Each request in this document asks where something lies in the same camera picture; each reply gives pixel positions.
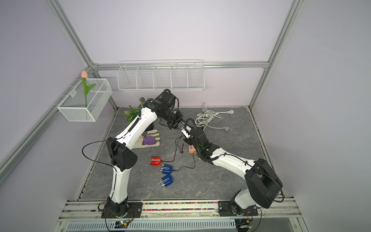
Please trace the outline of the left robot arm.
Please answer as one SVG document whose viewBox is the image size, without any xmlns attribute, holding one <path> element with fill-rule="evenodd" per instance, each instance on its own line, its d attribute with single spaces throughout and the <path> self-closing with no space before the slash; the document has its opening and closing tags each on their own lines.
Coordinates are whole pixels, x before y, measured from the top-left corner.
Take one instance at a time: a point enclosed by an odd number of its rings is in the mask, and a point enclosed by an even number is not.
<svg viewBox="0 0 371 232">
<path fill-rule="evenodd" d="M 169 129 L 176 129 L 182 121 L 181 114 L 174 108 L 178 105 L 179 99 L 165 89 L 159 96 L 144 103 L 138 116 L 123 132 L 105 140 L 111 157 L 109 166 L 113 168 L 113 182 L 105 209 L 112 210 L 115 217 L 122 218 L 129 212 L 128 179 L 138 159 L 132 151 L 135 143 L 157 119 L 166 121 Z"/>
</svg>

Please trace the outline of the red electric shaver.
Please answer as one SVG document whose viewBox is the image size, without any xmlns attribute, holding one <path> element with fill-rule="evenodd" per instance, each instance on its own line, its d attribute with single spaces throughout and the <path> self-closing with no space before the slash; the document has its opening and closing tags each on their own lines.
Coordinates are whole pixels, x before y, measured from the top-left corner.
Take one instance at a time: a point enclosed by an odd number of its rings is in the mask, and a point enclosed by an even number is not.
<svg viewBox="0 0 371 232">
<path fill-rule="evenodd" d="M 152 166 L 159 166 L 161 164 L 161 158 L 152 156 L 149 160 L 149 164 Z"/>
</svg>

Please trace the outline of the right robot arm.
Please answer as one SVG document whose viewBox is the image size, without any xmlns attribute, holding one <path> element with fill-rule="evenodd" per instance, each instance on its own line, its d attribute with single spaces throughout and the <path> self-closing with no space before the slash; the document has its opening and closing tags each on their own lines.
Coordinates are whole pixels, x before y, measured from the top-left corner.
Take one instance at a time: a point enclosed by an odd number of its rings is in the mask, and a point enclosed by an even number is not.
<svg viewBox="0 0 371 232">
<path fill-rule="evenodd" d="M 270 208 L 283 183 L 265 159 L 245 159 L 209 142 L 203 128 L 192 118 L 185 120 L 181 128 L 185 141 L 196 149 L 202 161 L 225 168 L 246 181 L 247 188 L 231 198 L 226 213 L 241 215 L 251 206 Z"/>
</svg>

